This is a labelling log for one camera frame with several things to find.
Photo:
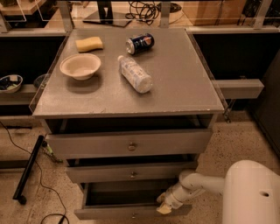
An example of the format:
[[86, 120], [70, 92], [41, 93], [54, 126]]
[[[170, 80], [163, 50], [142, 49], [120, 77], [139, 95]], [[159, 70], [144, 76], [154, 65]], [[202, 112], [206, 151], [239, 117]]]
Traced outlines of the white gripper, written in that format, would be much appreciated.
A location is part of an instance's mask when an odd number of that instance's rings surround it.
[[187, 196], [188, 190], [181, 184], [173, 185], [157, 197], [157, 203], [164, 202], [157, 208], [157, 211], [161, 214], [169, 214], [172, 209], [182, 207], [187, 200]]

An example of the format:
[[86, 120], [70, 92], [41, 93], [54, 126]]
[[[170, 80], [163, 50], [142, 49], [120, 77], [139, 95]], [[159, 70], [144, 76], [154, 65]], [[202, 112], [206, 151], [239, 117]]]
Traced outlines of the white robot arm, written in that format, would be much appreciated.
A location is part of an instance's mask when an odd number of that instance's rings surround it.
[[234, 163], [224, 178], [182, 171], [157, 197], [157, 211], [169, 214], [204, 192], [223, 198], [222, 224], [280, 224], [280, 176], [251, 160]]

